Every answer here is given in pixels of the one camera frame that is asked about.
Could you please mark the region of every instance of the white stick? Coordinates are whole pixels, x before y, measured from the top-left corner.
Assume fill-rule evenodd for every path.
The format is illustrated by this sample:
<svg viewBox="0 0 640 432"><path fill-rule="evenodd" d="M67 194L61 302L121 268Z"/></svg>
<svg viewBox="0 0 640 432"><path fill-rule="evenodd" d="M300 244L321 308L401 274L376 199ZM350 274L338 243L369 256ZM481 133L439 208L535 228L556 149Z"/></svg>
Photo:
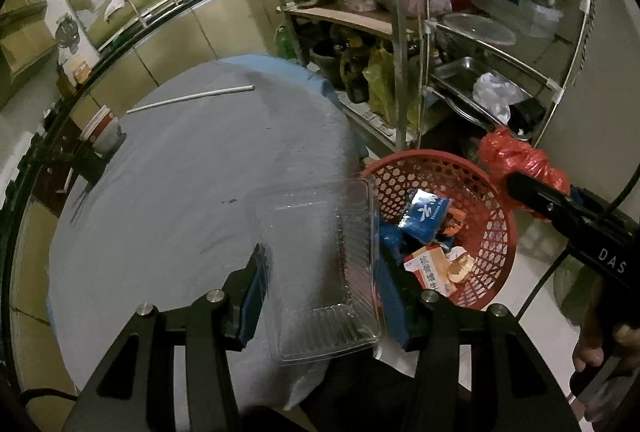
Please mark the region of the white stick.
<svg viewBox="0 0 640 432"><path fill-rule="evenodd" d="M241 87L232 87L228 89L218 89L217 91L198 92L197 94L188 94L187 96L179 96L178 98L163 100L162 102L155 102L154 104L143 105L142 107L130 108L126 112L126 114L131 114L132 112L139 112L140 110L147 110L148 108L159 107L160 105L177 104L178 102L186 102L187 100L204 98L205 96L218 96L219 94L229 94L230 92L253 91L254 89L255 89L254 86L241 86Z"/></svg>

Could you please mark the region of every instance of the red plastic bag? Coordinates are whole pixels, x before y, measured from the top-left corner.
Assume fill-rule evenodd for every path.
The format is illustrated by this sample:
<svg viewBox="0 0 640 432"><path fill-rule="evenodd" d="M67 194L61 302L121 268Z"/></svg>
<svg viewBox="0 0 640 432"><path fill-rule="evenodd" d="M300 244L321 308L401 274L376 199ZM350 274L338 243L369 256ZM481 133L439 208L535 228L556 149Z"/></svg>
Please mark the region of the red plastic bag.
<svg viewBox="0 0 640 432"><path fill-rule="evenodd" d="M544 151L511 136L508 127L500 127L484 136L480 141L478 157L488 166L489 175L498 191L511 201L512 210L525 207L507 193L505 177L511 172L523 172L569 195L571 183L567 174L551 167Z"/></svg>

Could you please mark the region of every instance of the screw head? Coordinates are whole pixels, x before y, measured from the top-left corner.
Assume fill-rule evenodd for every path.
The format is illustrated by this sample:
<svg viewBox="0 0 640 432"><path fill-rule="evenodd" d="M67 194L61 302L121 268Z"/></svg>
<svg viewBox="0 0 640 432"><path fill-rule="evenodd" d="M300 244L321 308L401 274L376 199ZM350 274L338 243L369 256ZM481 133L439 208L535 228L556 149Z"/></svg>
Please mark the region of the screw head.
<svg viewBox="0 0 640 432"><path fill-rule="evenodd" d="M502 304L491 304L489 306L491 314L497 317L505 317L509 314L509 310Z"/></svg>
<svg viewBox="0 0 640 432"><path fill-rule="evenodd" d="M225 299L225 292L221 289L212 289L207 293L207 300L211 303L222 302Z"/></svg>
<svg viewBox="0 0 640 432"><path fill-rule="evenodd" d="M440 295L438 295L438 292L434 291L433 289L427 289L422 293L420 293L420 298L425 302L429 302L433 304L434 302L438 301L438 299L440 298Z"/></svg>
<svg viewBox="0 0 640 432"><path fill-rule="evenodd" d="M138 307L136 307L136 313L141 317L148 317L151 314L151 311L154 310L154 305L149 302L143 302Z"/></svg>

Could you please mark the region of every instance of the cable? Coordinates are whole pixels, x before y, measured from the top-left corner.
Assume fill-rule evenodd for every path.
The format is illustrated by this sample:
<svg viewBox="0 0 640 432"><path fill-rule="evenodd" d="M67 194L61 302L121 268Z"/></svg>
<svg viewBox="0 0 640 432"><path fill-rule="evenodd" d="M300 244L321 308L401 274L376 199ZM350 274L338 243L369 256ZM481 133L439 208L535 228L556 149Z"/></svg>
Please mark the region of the cable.
<svg viewBox="0 0 640 432"><path fill-rule="evenodd" d="M556 260L553 262L553 264L551 266L549 266L549 268L545 271L545 274L540 278L540 280L536 284L536 287L534 287L533 290L531 291L531 293L529 293L529 296L524 301L524 304L522 305L522 307L518 311L518 314L516 315L516 320L518 322L520 321L520 319L522 318L522 316L525 313L525 311L529 308L529 306L533 302L533 299L538 294L538 291L540 291L542 289L543 285L545 285L546 281L549 280L549 277L551 277L553 275L554 271L556 269L558 269L560 264L562 264L564 259L566 259L567 255L569 255L569 245L567 245L565 247L565 249L562 250L562 253L560 253L560 255L558 255L558 258L556 258Z"/></svg>
<svg viewBox="0 0 640 432"><path fill-rule="evenodd" d="M57 396L58 398L69 399L71 401L75 401L78 399L78 396L74 394L67 394L66 392L62 392L61 390L56 390L54 388L28 388L20 393L18 396L18 402L24 407L34 398L42 398L42 396Z"/></svg>
<svg viewBox="0 0 640 432"><path fill-rule="evenodd" d="M639 179L640 179L640 163L638 163L638 168L636 168L636 171L631 176L631 179L629 180L629 182L622 189L622 192L620 192L618 196L613 200L613 202L609 206L607 206L607 208L605 208L604 211L597 217L596 222L602 221L609 214L611 214L613 210L618 208L622 203L622 201L624 201L626 197L631 193L631 190L634 189Z"/></svg>

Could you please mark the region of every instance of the stainless steel tray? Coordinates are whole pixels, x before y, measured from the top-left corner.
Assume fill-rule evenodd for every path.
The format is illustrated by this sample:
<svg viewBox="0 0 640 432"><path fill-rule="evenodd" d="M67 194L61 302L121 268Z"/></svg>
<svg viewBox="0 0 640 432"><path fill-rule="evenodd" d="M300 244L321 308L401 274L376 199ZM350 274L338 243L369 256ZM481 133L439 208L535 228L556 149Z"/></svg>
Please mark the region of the stainless steel tray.
<svg viewBox="0 0 640 432"><path fill-rule="evenodd" d="M447 102L449 107L466 120L491 131L498 126L504 126L504 123L474 100L474 83L484 73L500 74L473 57L465 57L436 68L431 73L431 78L436 85L436 95ZM523 88L520 89L531 97ZM530 138L529 134L514 136L518 139Z"/></svg>

